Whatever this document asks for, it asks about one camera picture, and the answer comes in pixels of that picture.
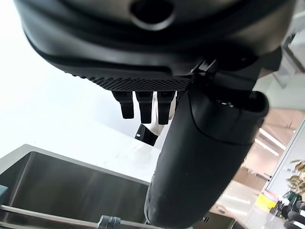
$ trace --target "ceiling light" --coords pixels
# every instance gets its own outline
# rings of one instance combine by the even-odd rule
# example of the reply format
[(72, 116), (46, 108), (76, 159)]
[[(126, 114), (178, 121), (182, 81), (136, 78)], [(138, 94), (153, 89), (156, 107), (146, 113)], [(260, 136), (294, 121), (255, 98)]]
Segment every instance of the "ceiling light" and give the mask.
[(237, 198), (237, 197), (232, 197), (232, 196), (229, 196), (229, 195), (226, 195), (226, 194), (223, 194), (223, 197), (227, 198), (227, 199), (234, 200), (234, 201), (238, 201), (238, 202), (241, 202), (241, 203), (244, 203), (244, 204), (251, 204), (251, 202), (249, 200), (244, 200), (244, 199), (240, 199), (240, 198)]
[(268, 134), (265, 130), (263, 130), (262, 128), (259, 128), (259, 132), (261, 134), (263, 134), (264, 136), (266, 136), (270, 141), (272, 141), (273, 143), (278, 145), (280, 148), (282, 148), (283, 150), (286, 150), (286, 146), (284, 146), (282, 143), (280, 143), (278, 140), (276, 140), (274, 137), (272, 137), (270, 134)]
[(266, 144), (262, 143), (260, 140), (255, 139), (255, 142), (257, 144), (259, 144), (261, 147), (263, 147), (264, 149), (268, 150), (270, 153), (273, 153), (275, 156), (279, 156), (279, 154), (277, 152), (275, 152), (272, 148), (270, 148)]
[(232, 213), (236, 213), (236, 214), (243, 215), (243, 216), (248, 215), (248, 212), (245, 212), (245, 211), (236, 210), (234, 208), (227, 208), (227, 207), (225, 207), (225, 208)]

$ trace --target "metal rod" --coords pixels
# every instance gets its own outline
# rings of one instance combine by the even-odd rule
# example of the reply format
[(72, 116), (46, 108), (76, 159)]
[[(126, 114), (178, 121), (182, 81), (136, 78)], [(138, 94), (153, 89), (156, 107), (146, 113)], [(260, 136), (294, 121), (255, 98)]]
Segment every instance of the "metal rod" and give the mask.
[(9, 207), (9, 206), (5, 206), (5, 205), (1, 205), (0, 210), (18, 213), (18, 214), (22, 214), (22, 215), (26, 215), (26, 216), (38, 217), (41, 219), (47, 219), (47, 220), (54, 221), (54, 222), (67, 223), (67, 224), (71, 224), (71, 225), (75, 225), (75, 226), (83, 226), (83, 227), (92, 228), (92, 229), (96, 229), (98, 227), (98, 224), (93, 223), (93, 222), (88, 222), (88, 221), (83, 221), (83, 220), (78, 220), (78, 219), (71, 219), (71, 218), (66, 218), (66, 217), (61, 217), (61, 216), (48, 215), (48, 214), (44, 214), (44, 213), (40, 213), (40, 212), (28, 211), (28, 210)]
[(145, 228), (145, 229), (163, 229), (159, 228), (150, 224), (144, 224), (144, 223), (137, 223), (137, 222), (131, 222), (131, 221), (125, 221), (121, 220), (121, 224), (125, 226), (131, 226), (131, 227), (136, 227), (136, 228)]
[[(78, 219), (71, 219), (71, 218), (66, 218), (66, 217), (61, 217), (61, 216), (54, 216), (54, 215), (24, 210), (24, 209), (20, 209), (20, 208), (14, 208), (14, 207), (5, 206), (5, 205), (1, 205), (0, 210), (13, 212), (13, 213), (17, 213), (17, 214), (22, 214), (22, 215), (26, 215), (26, 216), (33, 216), (33, 217), (37, 217), (37, 218), (41, 218), (41, 219), (47, 219), (49, 221), (54, 221), (54, 222), (60, 222), (60, 223), (66, 223), (66, 224), (71, 224), (71, 225), (76, 225), (76, 226), (87, 227), (87, 228), (91, 228), (91, 229), (98, 228), (98, 223), (94, 223), (94, 222), (88, 222), (88, 221), (83, 221), (83, 220), (78, 220)], [(0, 222), (0, 226), (3, 225), (4, 227), (6, 227), (4, 224), (7, 224), (7, 223)], [(126, 220), (121, 220), (121, 225), (143, 228), (143, 229), (162, 229), (159, 227), (155, 227), (153, 225), (131, 222), (131, 221), (126, 221)], [(22, 226), (20, 226), (20, 225), (16, 225), (19, 228), (14, 227), (14, 226), (15, 226), (14, 224), (7, 224), (8, 228), (25, 229), (24, 227), (21, 228)]]
[(11, 228), (11, 229), (43, 229), (39, 227), (22, 226), (22, 225), (5, 223), (5, 222), (0, 222), (0, 227)]

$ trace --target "screw hole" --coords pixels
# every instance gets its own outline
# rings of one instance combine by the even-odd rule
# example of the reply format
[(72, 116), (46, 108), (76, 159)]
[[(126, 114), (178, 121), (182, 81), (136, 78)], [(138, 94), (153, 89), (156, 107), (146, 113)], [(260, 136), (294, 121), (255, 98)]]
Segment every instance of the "screw hole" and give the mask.
[(139, 0), (132, 4), (134, 24), (146, 30), (162, 30), (173, 21), (173, 5), (165, 0)]

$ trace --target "white countertop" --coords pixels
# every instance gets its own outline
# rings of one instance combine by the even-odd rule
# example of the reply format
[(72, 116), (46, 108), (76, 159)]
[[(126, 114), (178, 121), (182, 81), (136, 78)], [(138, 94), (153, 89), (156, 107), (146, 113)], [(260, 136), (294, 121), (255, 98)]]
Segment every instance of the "white countertop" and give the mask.
[(79, 117), (17, 115), (0, 119), (0, 127), (0, 158), (29, 144), (146, 182), (151, 181), (160, 153), (150, 145)]

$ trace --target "sink basin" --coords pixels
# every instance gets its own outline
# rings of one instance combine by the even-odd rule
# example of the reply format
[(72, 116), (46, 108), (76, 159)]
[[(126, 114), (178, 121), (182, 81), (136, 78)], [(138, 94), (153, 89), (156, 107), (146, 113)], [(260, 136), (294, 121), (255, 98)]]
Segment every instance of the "sink basin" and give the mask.
[[(149, 183), (43, 149), (23, 145), (0, 158), (3, 205), (98, 222), (101, 215), (145, 222)], [(41, 229), (84, 229), (0, 211), (0, 222)], [(223, 206), (215, 205), (193, 229), (244, 229)], [(134, 229), (119, 225), (116, 229)]]

